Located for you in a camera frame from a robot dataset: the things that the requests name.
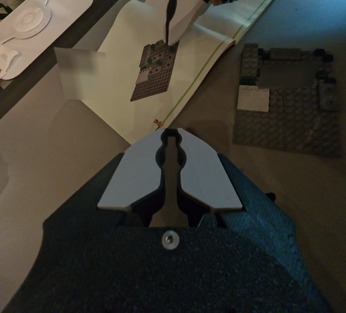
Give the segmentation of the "white round packaging insert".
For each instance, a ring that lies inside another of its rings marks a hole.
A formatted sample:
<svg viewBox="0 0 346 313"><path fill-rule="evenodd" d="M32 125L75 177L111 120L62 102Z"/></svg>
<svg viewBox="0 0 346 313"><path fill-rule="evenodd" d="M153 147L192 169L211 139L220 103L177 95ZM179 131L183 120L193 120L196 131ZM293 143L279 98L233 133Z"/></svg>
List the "white round packaging insert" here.
<svg viewBox="0 0 346 313"><path fill-rule="evenodd" d="M0 43L11 39L27 39L38 34L49 23L49 0L25 0L0 24Z"/></svg>

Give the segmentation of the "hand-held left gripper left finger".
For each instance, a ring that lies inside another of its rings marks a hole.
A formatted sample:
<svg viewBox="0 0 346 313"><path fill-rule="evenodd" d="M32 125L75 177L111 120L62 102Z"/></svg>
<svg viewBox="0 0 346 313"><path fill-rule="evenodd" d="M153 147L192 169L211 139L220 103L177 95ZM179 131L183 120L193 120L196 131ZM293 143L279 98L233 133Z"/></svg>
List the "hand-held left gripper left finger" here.
<svg viewBox="0 0 346 313"><path fill-rule="evenodd" d="M148 227L165 202L167 129L160 128L131 145L123 154L97 207L132 212Z"/></svg>

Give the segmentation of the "grey studded brick baseplate model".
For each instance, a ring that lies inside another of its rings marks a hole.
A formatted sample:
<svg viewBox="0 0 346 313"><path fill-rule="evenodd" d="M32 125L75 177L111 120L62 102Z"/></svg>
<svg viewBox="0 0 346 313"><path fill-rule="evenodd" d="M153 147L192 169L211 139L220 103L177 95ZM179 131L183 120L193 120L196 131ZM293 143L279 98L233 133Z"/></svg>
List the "grey studded brick baseplate model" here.
<svg viewBox="0 0 346 313"><path fill-rule="evenodd" d="M239 145L339 157L338 85L334 55L322 48L241 53L233 142Z"/></svg>

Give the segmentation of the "white moulded packaging tray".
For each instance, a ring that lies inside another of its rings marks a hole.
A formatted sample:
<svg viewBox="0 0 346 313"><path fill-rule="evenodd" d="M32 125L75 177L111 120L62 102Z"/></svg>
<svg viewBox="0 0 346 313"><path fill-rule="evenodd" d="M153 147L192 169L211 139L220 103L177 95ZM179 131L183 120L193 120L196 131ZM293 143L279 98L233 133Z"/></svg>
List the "white moulded packaging tray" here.
<svg viewBox="0 0 346 313"><path fill-rule="evenodd" d="M93 0L49 0L51 18L38 34L11 39L1 44L1 79L11 80L22 73L93 3Z"/></svg>

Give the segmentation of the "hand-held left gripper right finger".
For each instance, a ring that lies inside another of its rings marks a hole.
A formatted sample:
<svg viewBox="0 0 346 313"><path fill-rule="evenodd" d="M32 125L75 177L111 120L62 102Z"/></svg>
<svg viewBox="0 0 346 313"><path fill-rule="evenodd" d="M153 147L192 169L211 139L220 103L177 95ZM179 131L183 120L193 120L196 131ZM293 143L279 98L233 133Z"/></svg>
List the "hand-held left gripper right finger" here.
<svg viewBox="0 0 346 313"><path fill-rule="evenodd" d="M241 199L217 151L182 128L173 131L180 165L177 204L187 215L188 226L197 227L205 214L219 220L221 213L242 211Z"/></svg>

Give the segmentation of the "open white instruction booklet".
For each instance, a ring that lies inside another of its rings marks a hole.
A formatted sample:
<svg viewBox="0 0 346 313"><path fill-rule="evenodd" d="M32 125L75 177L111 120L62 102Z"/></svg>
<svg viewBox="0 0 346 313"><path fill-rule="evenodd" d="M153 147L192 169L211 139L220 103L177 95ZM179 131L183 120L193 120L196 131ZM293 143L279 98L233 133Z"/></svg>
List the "open white instruction booklet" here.
<svg viewBox="0 0 346 313"><path fill-rule="evenodd" d="M153 0L119 11L98 52L55 49L65 96L81 100L128 143L168 127L214 63L272 0L238 0L207 9L169 46Z"/></svg>

